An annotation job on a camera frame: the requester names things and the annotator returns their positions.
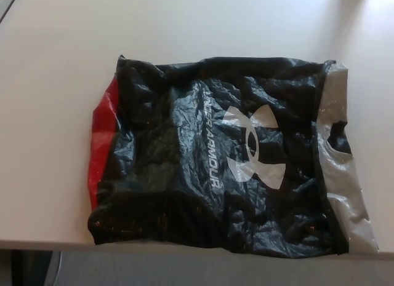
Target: wrinkled plastic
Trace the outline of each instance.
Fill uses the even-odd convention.
[[[334,64],[121,57],[94,113],[96,244],[156,240],[286,258],[348,252],[316,127]],[[343,127],[332,129],[327,142],[348,146]]]

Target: plastic bag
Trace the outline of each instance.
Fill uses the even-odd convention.
[[[346,86],[335,61],[120,57],[93,115],[95,243],[376,252],[344,133]]]

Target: gray panel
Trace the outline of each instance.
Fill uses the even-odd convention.
[[[330,67],[317,118],[318,149],[328,199],[348,239],[350,253],[376,253],[377,244],[358,184],[353,155],[328,143],[333,123],[347,121],[347,69]]]

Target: black plastic bag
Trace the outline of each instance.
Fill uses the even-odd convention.
[[[94,112],[95,243],[144,239],[304,258],[346,253],[352,240],[355,250],[375,252],[357,182],[339,183],[350,193],[344,202],[331,180],[352,172],[336,162],[352,158],[346,118],[337,119],[346,113],[346,77],[335,61],[155,66],[120,57]]]

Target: white table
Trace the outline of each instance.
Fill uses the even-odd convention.
[[[16,0],[0,24],[0,247],[92,245],[91,116],[120,54],[344,62],[347,135],[394,252],[394,0]]]

